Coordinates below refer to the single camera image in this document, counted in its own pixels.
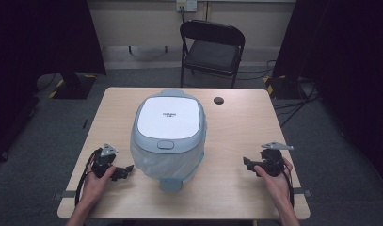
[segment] white rice cooker lid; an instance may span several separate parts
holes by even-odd
[[[165,89],[147,98],[138,108],[132,142],[140,151],[185,153],[206,137],[203,107],[182,90]]]
[[[137,128],[141,135],[158,139],[184,139],[199,130],[196,100],[181,97],[153,97],[146,100]]]

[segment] wall outlet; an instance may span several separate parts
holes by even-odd
[[[187,11],[197,11],[197,0],[187,0]]]
[[[176,0],[176,10],[177,11],[182,11],[181,7],[183,7],[183,11],[186,11],[187,0]]]
[[[197,0],[176,0],[176,10],[182,11],[197,11]]]

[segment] rice cooker button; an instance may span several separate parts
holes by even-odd
[[[158,142],[158,148],[160,149],[173,149],[174,142],[169,140],[161,140]]]

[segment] human hand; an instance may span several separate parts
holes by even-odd
[[[109,181],[112,174],[115,172],[116,167],[111,166],[108,168],[103,177],[98,178],[91,170],[91,166],[94,162],[94,158],[88,165],[88,175],[86,176],[85,183],[83,186],[83,193],[80,202],[87,205],[94,205],[103,195],[106,183]]]
[[[91,166],[94,163],[94,157],[90,162],[87,170],[88,174],[83,185],[82,198],[67,221],[67,226],[84,225],[88,212],[103,195],[105,185],[116,169],[114,166],[111,166],[106,170],[103,177],[98,178],[91,170]]]
[[[283,160],[286,166],[285,173],[287,173],[287,176],[290,177],[293,165],[284,157]],[[280,202],[290,202],[290,191],[287,178],[285,178],[282,173],[280,173],[277,177],[272,177],[268,175],[260,166],[255,166],[254,169],[264,179],[265,186],[270,193],[270,196],[273,199],[276,207],[279,207]]]

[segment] chair backrest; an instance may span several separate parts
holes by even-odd
[[[217,42],[225,45],[236,45],[244,48],[245,36],[231,25],[212,23],[200,20],[184,22],[180,27],[183,42],[185,38]]]

